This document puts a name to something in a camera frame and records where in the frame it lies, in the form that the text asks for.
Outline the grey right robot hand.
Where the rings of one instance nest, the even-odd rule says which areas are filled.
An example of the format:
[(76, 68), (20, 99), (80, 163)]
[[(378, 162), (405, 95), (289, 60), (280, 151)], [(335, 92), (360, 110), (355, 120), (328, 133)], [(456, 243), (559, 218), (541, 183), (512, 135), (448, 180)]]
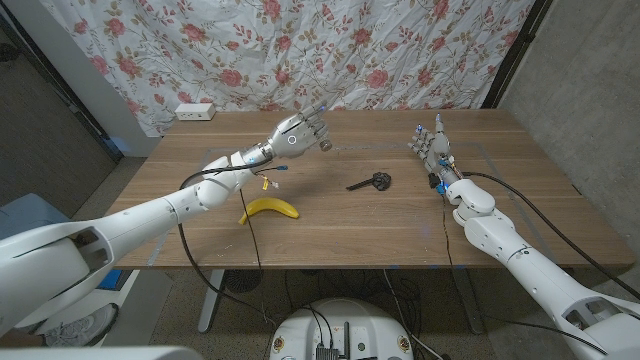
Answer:
[(455, 167), (441, 114), (438, 113), (435, 117), (434, 133), (422, 125), (417, 126), (415, 133), (408, 147), (423, 161), (428, 172), (429, 186), (444, 194), (451, 184), (462, 178), (462, 174)]

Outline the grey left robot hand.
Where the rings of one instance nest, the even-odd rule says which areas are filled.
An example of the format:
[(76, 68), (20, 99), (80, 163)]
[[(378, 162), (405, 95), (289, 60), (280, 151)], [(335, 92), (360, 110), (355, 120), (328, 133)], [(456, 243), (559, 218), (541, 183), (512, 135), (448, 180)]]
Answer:
[(327, 152), (332, 148), (327, 123), (322, 118), (327, 103), (320, 102), (282, 120), (267, 139), (274, 157), (296, 158), (313, 145)]

